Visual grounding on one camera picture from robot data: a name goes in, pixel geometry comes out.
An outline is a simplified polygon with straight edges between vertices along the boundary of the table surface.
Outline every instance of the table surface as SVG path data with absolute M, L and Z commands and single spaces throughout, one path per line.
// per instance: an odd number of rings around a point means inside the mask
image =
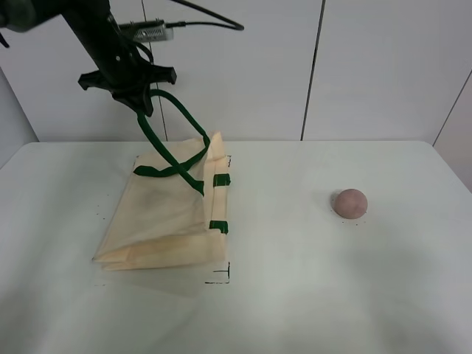
M 471 352 L 472 195 L 430 145 L 228 142 L 228 285 L 91 262 L 149 150 L 34 143 L 0 170 L 2 353 Z

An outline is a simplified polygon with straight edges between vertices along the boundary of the cable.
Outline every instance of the cable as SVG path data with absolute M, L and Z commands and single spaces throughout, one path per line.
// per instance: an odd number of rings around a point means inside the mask
M 172 22 L 170 24 L 165 24 L 166 28 L 174 28 L 174 27 L 186 27 L 186 26 L 194 26 L 194 25 L 204 25 L 204 26 L 216 26 L 216 27 L 223 27 L 229 28 L 230 30 L 240 31 L 237 27 L 230 26 L 228 24 L 219 24 L 218 22 Z
M 10 48 L 10 45 L 7 43 L 7 41 L 5 40 L 4 36 L 1 35 L 0 33 L 0 44 L 2 46 L 4 46 L 5 48 Z
M 193 4 L 193 3 L 188 2 L 186 0 L 171 0 L 171 1 L 176 2 L 177 4 L 180 4 L 180 5 L 190 7 L 194 10 L 200 11 L 201 13 L 205 13 L 209 16 L 212 16 L 212 17 L 222 21 L 222 22 L 226 22 L 229 25 L 227 25 L 227 24 L 218 24 L 216 22 L 198 22 L 198 21 L 186 22 L 186 21 L 180 21 L 180 22 L 173 22 L 171 24 L 166 24 L 167 28 L 185 27 L 185 26 L 188 26 L 188 25 L 207 25 L 207 26 L 217 26 L 217 27 L 229 28 L 229 29 L 235 30 L 235 31 L 244 31 L 244 26 L 242 24 L 239 24 L 239 23 L 237 23 L 233 20 L 230 20 L 229 18 L 226 18 L 222 15 L 218 15 L 217 13 L 214 13 L 213 11 L 205 9 L 202 6 L 199 6 L 197 4 Z
M 147 56 L 147 59 L 149 60 L 150 64 L 154 64 L 154 56 L 153 53 L 149 48 L 147 48 L 144 44 L 129 40 L 134 46 L 137 48 L 141 49 Z

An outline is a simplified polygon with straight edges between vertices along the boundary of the bag handle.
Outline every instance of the bag handle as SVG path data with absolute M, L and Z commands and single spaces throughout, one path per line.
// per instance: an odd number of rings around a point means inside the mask
M 150 127 L 148 119 L 146 118 L 143 112 L 137 112 L 138 114 L 138 124 L 141 127 L 142 132 L 146 135 L 149 142 L 154 146 L 157 152 L 167 161 L 170 166 L 164 168 L 163 170 L 157 170 L 151 166 L 138 166 L 134 170 L 134 174 L 144 177 L 169 177 L 178 173 L 194 190 L 198 191 L 200 194 L 204 195 L 204 182 L 196 181 L 189 173 L 188 170 L 192 168 L 197 162 L 202 160 L 202 158 L 207 154 L 210 139 L 207 136 L 205 130 L 197 123 L 197 121 L 192 117 L 189 111 L 178 101 L 172 94 L 162 90 L 150 90 L 151 97 L 159 96 L 163 97 L 166 100 L 169 100 L 174 106 L 184 115 L 184 117 L 189 121 L 189 123 L 197 130 L 197 132 L 202 135 L 204 138 L 204 149 L 199 153 L 192 156 L 190 159 L 185 162 L 179 163 L 174 156 L 169 152 L 169 150 L 162 144 L 157 135 L 154 133 L 153 129 Z

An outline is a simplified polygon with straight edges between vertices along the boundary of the folded bag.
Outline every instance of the folded bag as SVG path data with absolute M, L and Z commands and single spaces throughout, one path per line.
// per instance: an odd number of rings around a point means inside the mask
M 202 135 L 167 149 L 145 115 L 138 123 L 157 153 L 135 161 L 94 261 L 109 271 L 163 268 L 226 259 L 228 158 L 221 133 L 210 136 L 171 94 L 166 98 Z

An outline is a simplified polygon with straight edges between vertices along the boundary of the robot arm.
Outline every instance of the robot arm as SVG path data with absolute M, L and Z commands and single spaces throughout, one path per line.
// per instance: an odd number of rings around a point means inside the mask
M 185 0 L 176 2 L 197 7 Z M 234 30 L 244 29 L 236 22 L 211 11 L 205 11 L 230 23 L 232 27 L 213 25 Z M 57 15 L 65 18 L 97 64 L 98 71 L 80 76 L 79 84 L 82 88 L 86 90 L 89 87 L 97 87 L 108 90 L 115 100 L 136 112 L 141 111 L 150 116 L 153 113 L 150 84 L 162 82 L 174 84 L 177 78 L 176 71 L 172 67 L 155 66 L 152 64 L 152 58 L 147 61 L 139 54 L 138 46 L 143 47 L 135 41 L 139 37 L 136 35 L 139 26 L 118 26 L 111 14 L 109 0 L 0 0 L 0 27 L 16 32 L 26 32 Z M 192 23 L 178 22 L 172 24 L 172 27 L 184 27 L 186 24 Z M 161 30 L 165 31 L 163 22 L 160 25 Z M 128 32 L 131 30 L 133 33 L 131 38 L 124 35 L 122 28 Z M 143 33 L 146 35 L 144 30 L 139 33 L 141 39 Z

